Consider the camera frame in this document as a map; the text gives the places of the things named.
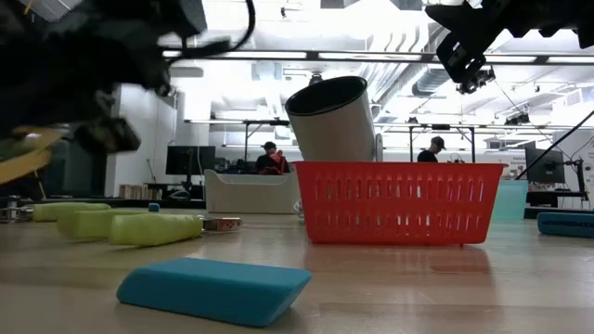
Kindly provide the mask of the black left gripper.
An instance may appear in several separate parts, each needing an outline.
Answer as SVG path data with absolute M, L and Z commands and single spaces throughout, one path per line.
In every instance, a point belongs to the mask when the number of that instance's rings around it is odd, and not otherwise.
M 119 84 L 167 92 L 169 64 L 159 39 L 206 28 L 201 0 L 81 0 L 42 26 L 25 17 L 18 0 L 0 0 L 0 135 L 22 125 L 93 118 L 98 93 Z M 89 153 L 141 145 L 125 118 L 84 123 L 74 138 Z

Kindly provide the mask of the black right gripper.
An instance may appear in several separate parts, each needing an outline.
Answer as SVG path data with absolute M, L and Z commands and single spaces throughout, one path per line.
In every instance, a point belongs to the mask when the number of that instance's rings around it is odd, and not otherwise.
M 531 30 L 549 38 L 566 29 L 577 35 L 581 49 L 594 46 L 594 0 L 484 0 L 480 8 L 463 1 L 426 6 L 425 12 L 449 30 L 436 56 L 456 84 L 469 82 L 483 67 L 484 52 L 503 31 L 504 21 L 517 38 Z

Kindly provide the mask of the green-handled pliers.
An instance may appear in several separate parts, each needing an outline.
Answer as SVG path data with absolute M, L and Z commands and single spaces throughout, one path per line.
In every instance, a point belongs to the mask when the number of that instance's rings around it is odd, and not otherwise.
M 194 214 L 172 214 L 125 210 L 76 211 L 57 219 L 59 233 L 70 239 L 106 239 L 111 245 L 160 246 L 191 238 L 203 231 L 240 230 L 235 217 L 208 218 Z
M 0 197 L 0 223 L 17 221 L 56 222 L 64 215 L 79 211 L 105 211 L 111 206 L 106 203 L 41 200 L 34 201 L 19 197 Z

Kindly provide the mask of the yellow crayon box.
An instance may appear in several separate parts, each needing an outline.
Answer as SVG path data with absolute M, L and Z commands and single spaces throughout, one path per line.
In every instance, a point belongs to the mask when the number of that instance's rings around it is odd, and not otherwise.
M 0 138 L 0 185 L 46 166 L 51 145 L 65 133 L 47 127 L 18 127 Z

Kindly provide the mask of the red plastic basket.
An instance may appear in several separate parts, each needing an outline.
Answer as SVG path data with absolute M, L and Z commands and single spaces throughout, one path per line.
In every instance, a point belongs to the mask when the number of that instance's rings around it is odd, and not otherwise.
M 502 163 L 301 161 L 307 236 L 315 244 L 480 244 Z

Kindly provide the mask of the dark cabinet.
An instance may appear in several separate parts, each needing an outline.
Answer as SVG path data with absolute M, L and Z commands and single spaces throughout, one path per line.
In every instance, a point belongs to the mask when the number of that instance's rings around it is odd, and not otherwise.
M 105 190 L 107 156 L 90 154 L 77 143 L 59 140 L 41 173 L 48 197 L 94 198 Z

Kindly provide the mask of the stack of wooden blocks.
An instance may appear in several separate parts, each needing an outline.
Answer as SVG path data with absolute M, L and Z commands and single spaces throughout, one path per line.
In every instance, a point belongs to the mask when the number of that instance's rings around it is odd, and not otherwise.
M 147 185 L 120 185 L 119 197 L 122 199 L 161 199 L 161 190 L 149 188 Z

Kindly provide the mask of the black-framed workbench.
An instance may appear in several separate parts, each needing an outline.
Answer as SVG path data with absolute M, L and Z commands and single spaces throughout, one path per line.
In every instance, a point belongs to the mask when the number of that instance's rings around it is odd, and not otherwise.
M 461 135 L 464 133 L 461 132 L 462 129 L 468 129 L 471 133 L 471 136 L 468 138 L 468 141 L 471 143 L 471 162 L 476 162 L 476 143 L 475 143 L 475 133 L 477 128 L 481 128 L 481 125 L 474 125 L 474 124 L 446 124 L 446 123 L 387 123 L 387 122 L 379 122 L 374 124 L 375 127 L 385 128 L 385 132 L 389 132 L 392 128 L 407 128 L 408 133 L 408 141 L 409 141 L 409 160 L 411 162 L 414 161 L 414 139 L 413 139 L 413 131 L 416 128 L 420 129 L 431 129 L 433 131 L 450 131 L 452 129 L 457 130 Z
M 223 124 L 223 125 L 228 125 L 228 124 L 242 124 L 245 128 L 245 136 L 244 136 L 244 157 L 243 159 L 245 161 L 248 160 L 248 144 L 249 144 L 249 138 L 252 135 L 252 132 L 249 130 L 250 126 L 252 124 L 256 124 L 258 126 L 257 129 L 254 130 L 254 132 L 257 132 L 263 125 L 268 125 L 268 126 L 284 126 L 284 127 L 289 127 L 291 125 L 291 123 L 289 121 L 284 121 L 284 120 L 280 120 L 280 119 L 272 119 L 272 120 L 184 120 L 184 123 L 192 123 L 192 124 Z

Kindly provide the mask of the person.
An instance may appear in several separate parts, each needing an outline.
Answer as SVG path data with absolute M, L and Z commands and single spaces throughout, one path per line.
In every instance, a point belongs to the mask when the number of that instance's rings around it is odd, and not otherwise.
M 264 173 L 264 168 L 272 164 L 271 159 L 268 157 L 270 153 L 278 150 L 274 142 L 266 142 L 264 144 L 265 154 L 258 157 L 255 163 L 255 169 L 258 174 L 267 175 Z
M 438 162 L 437 155 L 445 148 L 445 140 L 441 136 L 433 137 L 429 148 L 418 155 L 417 162 Z

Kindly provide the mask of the black diagonal rod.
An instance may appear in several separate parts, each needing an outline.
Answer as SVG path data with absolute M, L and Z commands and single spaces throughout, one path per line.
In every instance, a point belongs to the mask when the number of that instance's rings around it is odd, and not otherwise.
M 520 180 L 525 174 L 527 174 L 533 167 L 535 167 L 542 159 L 544 159 L 554 148 L 562 143 L 567 137 L 577 131 L 586 121 L 594 116 L 594 110 L 592 110 L 581 122 L 576 124 L 573 128 L 568 130 L 562 137 L 553 142 L 543 153 L 537 156 L 530 164 L 527 165 L 526 169 L 522 171 L 515 180 Z

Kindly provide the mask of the grey plastic bin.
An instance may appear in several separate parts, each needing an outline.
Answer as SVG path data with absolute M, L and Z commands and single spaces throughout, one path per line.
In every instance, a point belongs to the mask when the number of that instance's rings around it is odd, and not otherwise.
M 204 172 L 210 213 L 292 214 L 301 198 L 296 173 L 283 175 Z

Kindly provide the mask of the white cup dark inside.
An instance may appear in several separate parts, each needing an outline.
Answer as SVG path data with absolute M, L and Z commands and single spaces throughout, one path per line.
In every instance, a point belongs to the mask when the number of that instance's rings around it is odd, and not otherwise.
M 375 132 L 368 82 L 343 76 L 313 83 L 285 104 L 305 161 L 382 161 L 382 136 Z

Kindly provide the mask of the red bag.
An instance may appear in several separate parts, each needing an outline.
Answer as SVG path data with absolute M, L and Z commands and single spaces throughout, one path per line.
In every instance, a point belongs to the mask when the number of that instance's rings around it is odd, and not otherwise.
M 288 165 L 282 150 L 277 150 L 270 153 L 268 157 L 272 164 L 264 168 L 264 173 L 267 175 L 283 175 L 288 173 Z

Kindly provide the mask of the green plastic tray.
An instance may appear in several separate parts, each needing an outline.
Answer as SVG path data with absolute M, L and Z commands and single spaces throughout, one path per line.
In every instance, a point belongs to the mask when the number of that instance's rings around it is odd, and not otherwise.
M 526 180 L 500 180 L 492 220 L 498 222 L 522 220 L 528 188 Z

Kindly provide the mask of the black aluminium table frame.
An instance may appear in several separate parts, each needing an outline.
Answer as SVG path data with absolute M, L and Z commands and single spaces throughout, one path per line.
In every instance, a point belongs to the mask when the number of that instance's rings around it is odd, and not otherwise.
M 88 202 L 88 203 L 106 203 L 112 208 L 147 208 L 151 203 L 149 199 L 20 199 L 16 197 L 0 197 L 0 209 L 7 208 L 9 204 L 15 204 L 17 207 L 30 204 L 46 204 L 54 202 Z M 190 209 L 205 210 L 206 204 L 203 201 L 180 201 L 180 200 L 155 200 L 162 210 L 164 209 Z M 564 209 L 550 207 L 530 207 L 524 210 L 525 219 L 535 219 L 541 212 L 569 212 L 569 213 L 588 213 L 594 214 L 594 210 Z

